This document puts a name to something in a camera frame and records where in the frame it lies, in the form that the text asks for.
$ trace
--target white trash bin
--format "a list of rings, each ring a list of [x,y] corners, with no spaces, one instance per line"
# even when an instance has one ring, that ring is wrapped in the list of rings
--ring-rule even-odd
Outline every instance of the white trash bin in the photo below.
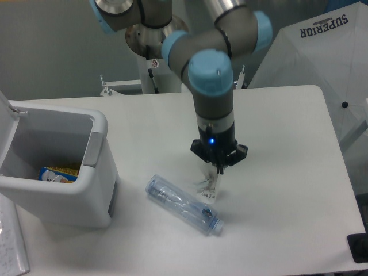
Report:
[[[107,227],[120,181],[99,111],[8,101],[0,92],[0,193],[42,221]],[[73,183],[36,180],[80,163]]]

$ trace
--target plastic bottle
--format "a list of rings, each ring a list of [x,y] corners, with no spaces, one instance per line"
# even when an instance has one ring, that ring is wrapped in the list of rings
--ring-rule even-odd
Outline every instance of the plastic bottle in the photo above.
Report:
[[[178,214],[201,231],[215,235],[221,232],[224,222],[217,218],[213,208],[197,201],[159,175],[152,177],[145,191],[162,207]]]

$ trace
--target metal cylinder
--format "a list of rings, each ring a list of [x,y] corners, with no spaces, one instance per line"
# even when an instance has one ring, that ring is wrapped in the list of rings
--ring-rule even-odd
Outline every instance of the metal cylinder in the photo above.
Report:
[[[211,18],[216,21],[219,16],[235,7],[245,5],[245,0],[205,0]]]
[[[100,14],[115,32],[141,22],[141,14],[137,1],[133,1],[129,10],[123,14],[108,14],[106,12],[100,12]]]
[[[133,0],[95,0],[96,5],[109,14],[125,13],[133,4]]]
[[[148,28],[163,28],[173,17],[171,0],[141,0],[142,24]]]

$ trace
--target gray wall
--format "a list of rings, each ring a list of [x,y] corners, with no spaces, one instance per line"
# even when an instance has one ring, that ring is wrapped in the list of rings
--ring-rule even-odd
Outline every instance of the gray wall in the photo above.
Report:
[[[212,28],[201,0],[172,0],[174,13],[191,33]],[[281,27],[323,12],[327,0],[248,1]],[[255,74],[267,49],[233,61],[237,75],[246,65],[246,78]],[[138,79],[133,53],[124,32],[106,35],[87,0],[0,1],[0,90],[8,99],[92,97],[106,81]]]

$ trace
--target white table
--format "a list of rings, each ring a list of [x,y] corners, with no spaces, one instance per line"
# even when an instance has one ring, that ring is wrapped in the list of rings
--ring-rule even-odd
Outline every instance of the white table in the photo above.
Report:
[[[198,129],[189,93],[50,99],[98,109],[122,184],[112,225],[42,223],[19,208],[30,275],[292,275],[360,270],[347,235],[364,231],[323,94],[316,86],[234,92],[248,156],[225,169],[204,236],[144,191],[154,174],[183,189],[203,179],[190,151]]]

